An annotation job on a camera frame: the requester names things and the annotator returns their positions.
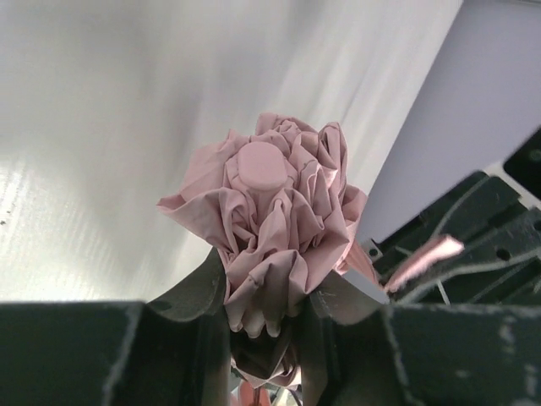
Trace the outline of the pink folding umbrella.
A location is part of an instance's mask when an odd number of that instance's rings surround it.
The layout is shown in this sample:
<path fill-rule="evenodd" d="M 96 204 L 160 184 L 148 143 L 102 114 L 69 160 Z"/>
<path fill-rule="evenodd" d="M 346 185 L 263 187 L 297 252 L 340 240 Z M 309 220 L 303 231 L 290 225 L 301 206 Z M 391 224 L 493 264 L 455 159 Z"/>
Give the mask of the pink folding umbrella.
<path fill-rule="evenodd" d="M 300 390 L 307 405 L 404 404 L 382 307 L 432 283 L 464 244 L 441 220 L 382 281 L 355 239 L 365 203 L 347 181 L 338 123 L 314 129 L 274 113 L 250 136 L 230 131 L 198 149 L 180 190 L 159 200 L 212 248 L 237 404 L 269 404 L 268 387 Z"/>

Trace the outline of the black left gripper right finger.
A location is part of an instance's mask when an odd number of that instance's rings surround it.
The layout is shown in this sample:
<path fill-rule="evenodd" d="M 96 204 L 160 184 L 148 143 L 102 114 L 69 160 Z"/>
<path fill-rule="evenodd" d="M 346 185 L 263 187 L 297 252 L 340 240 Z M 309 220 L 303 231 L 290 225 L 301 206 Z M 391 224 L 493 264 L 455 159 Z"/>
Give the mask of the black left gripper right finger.
<path fill-rule="evenodd" d="M 540 309 L 380 304 L 331 274 L 292 340 L 307 405 L 537 405 Z"/>

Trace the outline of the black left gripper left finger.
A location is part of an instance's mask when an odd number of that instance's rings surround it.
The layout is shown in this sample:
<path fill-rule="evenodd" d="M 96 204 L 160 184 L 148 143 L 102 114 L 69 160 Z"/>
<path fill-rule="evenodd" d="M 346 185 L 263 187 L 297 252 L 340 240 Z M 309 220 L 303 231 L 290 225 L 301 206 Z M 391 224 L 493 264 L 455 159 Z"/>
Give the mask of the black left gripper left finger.
<path fill-rule="evenodd" d="M 225 287 L 212 250 L 148 303 L 2 304 L 2 404 L 229 404 Z"/>

